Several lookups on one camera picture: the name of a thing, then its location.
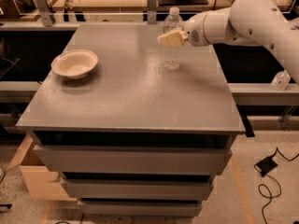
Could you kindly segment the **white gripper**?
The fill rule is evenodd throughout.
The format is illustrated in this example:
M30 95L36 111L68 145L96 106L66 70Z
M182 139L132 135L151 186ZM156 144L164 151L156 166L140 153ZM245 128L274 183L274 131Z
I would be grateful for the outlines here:
M206 46L204 21L206 13L198 13L184 23L184 31L173 29L157 37L158 42L165 47L180 47L188 40L195 47Z

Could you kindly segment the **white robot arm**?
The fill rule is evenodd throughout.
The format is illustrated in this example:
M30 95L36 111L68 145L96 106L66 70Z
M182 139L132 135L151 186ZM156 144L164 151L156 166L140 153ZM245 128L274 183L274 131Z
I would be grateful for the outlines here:
M198 13L158 37L165 47L188 42L262 46L299 83L299 30L285 19L273 0L235 0L230 7Z

